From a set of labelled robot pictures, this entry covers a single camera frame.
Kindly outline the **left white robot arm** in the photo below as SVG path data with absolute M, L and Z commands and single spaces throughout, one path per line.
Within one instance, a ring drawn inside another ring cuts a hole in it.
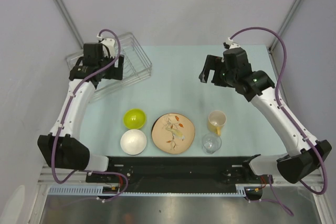
M 96 155 L 79 141 L 82 120 L 98 84 L 102 80 L 122 80 L 124 55 L 115 39 L 100 38 L 85 43 L 83 54 L 69 74 L 65 102 L 56 123 L 47 135 L 40 135 L 37 145 L 52 168 L 98 172 L 105 182 L 115 178 L 116 169 L 106 156 Z

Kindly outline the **beige bird pattern plate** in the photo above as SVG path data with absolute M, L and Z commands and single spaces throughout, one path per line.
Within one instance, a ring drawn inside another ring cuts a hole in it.
M 154 122 L 151 137 L 155 146 L 160 150 L 169 154 L 180 154 L 192 145 L 195 126 L 184 115 L 168 113 Z

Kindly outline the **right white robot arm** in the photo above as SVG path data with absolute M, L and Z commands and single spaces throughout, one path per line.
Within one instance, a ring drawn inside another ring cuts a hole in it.
M 261 175 L 280 175 L 295 184 L 321 167 L 332 150 L 327 140 L 319 141 L 299 123 L 292 123 L 295 115 L 285 103 L 278 105 L 275 84 L 262 70 L 253 71 L 243 48 L 224 51 L 222 57 L 207 55 L 199 79 L 219 87 L 234 88 L 257 108 L 282 140 L 286 153 L 273 156 L 255 155 L 242 169 L 243 179 L 254 183 Z

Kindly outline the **white bowl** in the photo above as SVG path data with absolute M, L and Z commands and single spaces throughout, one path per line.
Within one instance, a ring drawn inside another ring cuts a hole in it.
M 120 140 L 121 149 L 129 155 L 138 155 L 144 151 L 147 145 L 145 134 L 137 129 L 126 131 Z

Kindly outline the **metal wire dish rack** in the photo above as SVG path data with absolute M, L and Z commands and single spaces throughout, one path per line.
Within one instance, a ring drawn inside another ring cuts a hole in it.
M 102 35 L 102 37 L 115 40 L 112 34 Z M 92 102 L 151 76 L 152 62 L 134 37 L 133 33 L 119 35 L 118 39 L 120 42 L 115 42 L 114 48 L 115 56 L 119 49 L 121 50 L 120 55 L 124 55 L 123 79 L 102 79 L 91 97 Z

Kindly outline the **lime green bowl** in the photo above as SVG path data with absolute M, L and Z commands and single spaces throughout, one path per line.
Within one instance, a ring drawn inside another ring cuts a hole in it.
M 123 124 L 128 129 L 141 129 L 146 123 L 146 114 L 141 109 L 130 109 L 123 116 Z

